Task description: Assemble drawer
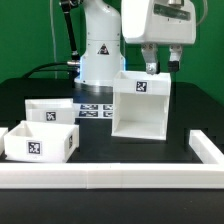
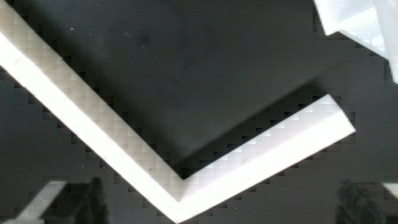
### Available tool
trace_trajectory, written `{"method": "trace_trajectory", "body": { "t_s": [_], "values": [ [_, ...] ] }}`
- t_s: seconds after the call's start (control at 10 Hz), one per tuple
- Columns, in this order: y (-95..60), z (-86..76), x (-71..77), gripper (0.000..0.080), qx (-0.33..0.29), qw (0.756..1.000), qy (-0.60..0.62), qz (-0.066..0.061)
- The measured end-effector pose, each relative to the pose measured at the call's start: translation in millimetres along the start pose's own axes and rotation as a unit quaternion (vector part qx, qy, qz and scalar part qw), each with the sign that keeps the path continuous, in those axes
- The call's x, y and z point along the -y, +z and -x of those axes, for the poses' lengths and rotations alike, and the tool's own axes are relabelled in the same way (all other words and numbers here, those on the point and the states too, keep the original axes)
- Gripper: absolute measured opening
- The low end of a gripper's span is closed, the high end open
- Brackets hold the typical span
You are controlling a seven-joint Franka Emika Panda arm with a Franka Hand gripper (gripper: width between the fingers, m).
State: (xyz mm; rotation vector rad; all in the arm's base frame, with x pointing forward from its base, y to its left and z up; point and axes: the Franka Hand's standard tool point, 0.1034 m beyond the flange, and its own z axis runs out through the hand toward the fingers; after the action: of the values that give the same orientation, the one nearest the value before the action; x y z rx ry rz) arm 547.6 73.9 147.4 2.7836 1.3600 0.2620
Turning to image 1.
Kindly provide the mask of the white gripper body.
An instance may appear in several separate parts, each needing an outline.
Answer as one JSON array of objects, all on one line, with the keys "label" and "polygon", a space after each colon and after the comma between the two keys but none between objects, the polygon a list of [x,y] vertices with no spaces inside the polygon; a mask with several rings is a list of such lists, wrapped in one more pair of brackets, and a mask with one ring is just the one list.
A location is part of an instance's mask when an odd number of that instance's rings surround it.
[{"label": "white gripper body", "polygon": [[122,33],[129,44],[193,44],[195,7],[190,0],[174,7],[169,0],[121,0]]}]

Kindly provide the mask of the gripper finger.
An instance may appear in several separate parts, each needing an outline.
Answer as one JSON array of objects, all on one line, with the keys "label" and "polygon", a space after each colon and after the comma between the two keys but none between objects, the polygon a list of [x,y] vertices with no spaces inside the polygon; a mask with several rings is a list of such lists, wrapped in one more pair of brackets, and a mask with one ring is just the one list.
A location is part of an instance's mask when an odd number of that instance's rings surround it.
[{"label": "gripper finger", "polygon": [[182,57],[183,48],[181,45],[171,45],[169,47],[170,57],[168,61],[168,71],[178,72],[180,69],[180,61]]},{"label": "gripper finger", "polygon": [[157,59],[157,45],[145,43],[141,46],[141,52],[146,64],[146,73],[155,75],[159,73],[159,62]]}]

